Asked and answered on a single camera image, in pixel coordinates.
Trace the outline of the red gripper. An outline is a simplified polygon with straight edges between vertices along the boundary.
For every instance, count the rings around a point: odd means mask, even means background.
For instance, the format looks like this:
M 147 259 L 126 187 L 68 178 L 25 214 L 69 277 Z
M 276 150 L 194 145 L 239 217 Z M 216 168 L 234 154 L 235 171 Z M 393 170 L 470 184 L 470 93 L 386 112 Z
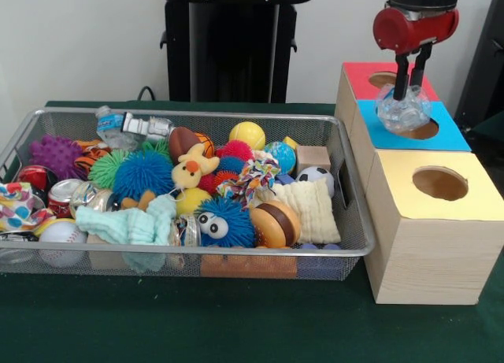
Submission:
M 450 38 L 458 27 L 459 12 L 414 12 L 387 7 L 375 17 L 372 26 L 374 39 L 381 50 L 393 50 L 395 62 L 395 99 L 404 99 L 409 86 L 408 53 L 418 49 L 415 66 L 411 72 L 411 86 L 421 87 L 432 45 Z

